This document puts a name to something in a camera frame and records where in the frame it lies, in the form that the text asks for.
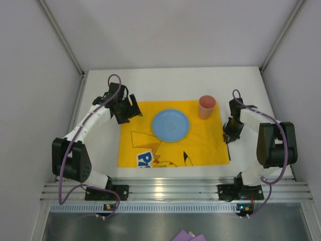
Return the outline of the red plastic cup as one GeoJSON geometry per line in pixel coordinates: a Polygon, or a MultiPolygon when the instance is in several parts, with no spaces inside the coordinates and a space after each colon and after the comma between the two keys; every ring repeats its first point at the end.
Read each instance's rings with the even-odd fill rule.
{"type": "Polygon", "coordinates": [[[216,107],[217,101],[210,95],[204,95],[199,99],[198,116],[200,119],[208,119],[214,108],[216,107]]]}

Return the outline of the blue plastic plate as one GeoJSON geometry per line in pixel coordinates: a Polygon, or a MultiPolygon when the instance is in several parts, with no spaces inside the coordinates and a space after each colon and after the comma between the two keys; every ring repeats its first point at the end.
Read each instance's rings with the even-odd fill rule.
{"type": "Polygon", "coordinates": [[[177,109],[165,109],[155,115],[151,129],[161,141],[174,143],[187,136],[190,121],[183,112],[177,109]]]}

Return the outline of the yellow cartoon placemat cloth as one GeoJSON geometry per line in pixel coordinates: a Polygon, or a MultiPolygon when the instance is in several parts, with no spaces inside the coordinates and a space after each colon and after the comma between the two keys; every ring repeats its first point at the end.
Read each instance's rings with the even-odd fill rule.
{"type": "Polygon", "coordinates": [[[138,105],[143,115],[121,125],[119,168],[170,168],[229,163],[218,106],[215,106],[208,119],[202,120],[198,116],[199,103],[196,100],[142,101],[138,105]],[[189,132],[178,142],[162,141],[152,131],[153,118],[165,109],[177,109],[189,119],[189,132]]]}

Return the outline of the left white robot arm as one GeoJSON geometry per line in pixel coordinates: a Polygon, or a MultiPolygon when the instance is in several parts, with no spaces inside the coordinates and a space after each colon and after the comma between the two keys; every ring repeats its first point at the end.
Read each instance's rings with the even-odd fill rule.
{"type": "Polygon", "coordinates": [[[52,172],[87,186],[107,189],[111,178],[94,170],[98,157],[89,154],[89,144],[113,117],[119,125],[129,123],[135,116],[142,116],[134,94],[118,83],[110,83],[109,90],[95,98],[80,123],[65,137],[52,142],[52,172]]]}

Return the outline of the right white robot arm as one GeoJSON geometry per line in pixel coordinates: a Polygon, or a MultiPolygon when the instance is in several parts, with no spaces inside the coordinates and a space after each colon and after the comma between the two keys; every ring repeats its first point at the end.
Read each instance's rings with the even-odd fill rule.
{"type": "Polygon", "coordinates": [[[225,143],[240,139],[244,126],[258,133],[256,160],[238,179],[245,186],[254,186],[263,182],[273,185],[285,174],[288,165],[297,162],[297,144],[294,124],[279,122],[260,112],[254,105],[245,105],[242,98],[229,102],[231,116],[223,127],[225,143]]]}

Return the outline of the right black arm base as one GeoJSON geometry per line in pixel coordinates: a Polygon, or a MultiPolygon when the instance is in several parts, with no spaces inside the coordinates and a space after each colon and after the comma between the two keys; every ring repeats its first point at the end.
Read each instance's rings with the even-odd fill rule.
{"type": "Polygon", "coordinates": [[[231,202],[234,200],[263,200],[261,185],[244,186],[236,184],[220,184],[217,186],[219,200],[231,202]]]}

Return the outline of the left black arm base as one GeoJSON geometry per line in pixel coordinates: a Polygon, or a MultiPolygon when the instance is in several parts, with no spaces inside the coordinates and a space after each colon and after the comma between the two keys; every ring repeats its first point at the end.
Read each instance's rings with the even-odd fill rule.
{"type": "Polygon", "coordinates": [[[86,188],[86,201],[126,201],[129,196],[128,185],[112,185],[110,191],[101,191],[97,188],[86,188]]]}

